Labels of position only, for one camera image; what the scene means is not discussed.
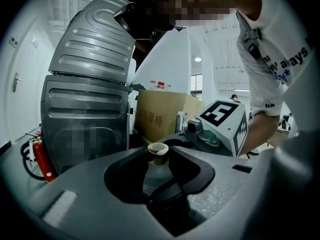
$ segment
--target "ceiling light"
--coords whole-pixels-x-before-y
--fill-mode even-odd
[[[250,92],[250,90],[234,89],[235,92]]]

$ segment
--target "door handle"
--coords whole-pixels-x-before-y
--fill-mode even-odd
[[[14,81],[13,81],[13,92],[14,92],[14,93],[15,93],[16,90],[17,90],[18,81],[22,81],[22,79],[20,79],[18,76],[19,76],[19,72],[16,71],[16,72],[15,72],[15,75],[14,75]]]

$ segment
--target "cup holder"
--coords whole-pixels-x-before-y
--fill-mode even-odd
[[[215,177],[215,170],[207,162],[174,147],[170,147],[167,154],[173,179],[150,196],[143,193],[148,161],[152,160],[146,147],[110,165],[104,173],[104,183],[122,202],[146,205],[163,227],[178,236],[205,221],[190,209],[187,195],[202,192]],[[181,194],[166,199],[173,183],[179,185]]]

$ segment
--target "fire extinguisher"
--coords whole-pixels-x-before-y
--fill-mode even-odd
[[[32,178],[50,183],[57,177],[57,174],[51,166],[49,158],[45,152],[44,144],[38,134],[37,138],[29,139],[25,144],[23,144],[20,152],[22,155],[23,167]],[[30,171],[27,166],[28,160],[37,162],[43,176],[35,175]]]
[[[38,163],[45,180],[48,183],[52,182],[57,175],[51,166],[48,155],[45,152],[44,144],[40,141],[35,141],[32,147],[36,162]]]

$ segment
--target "cardboard box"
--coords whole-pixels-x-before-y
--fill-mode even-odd
[[[138,94],[134,128],[150,142],[157,142],[176,130],[178,112],[186,112],[186,122],[204,109],[204,103],[185,93],[141,90]]]
[[[278,128],[269,139],[268,143],[274,148],[278,147],[281,143],[288,139],[289,132],[289,130]]]

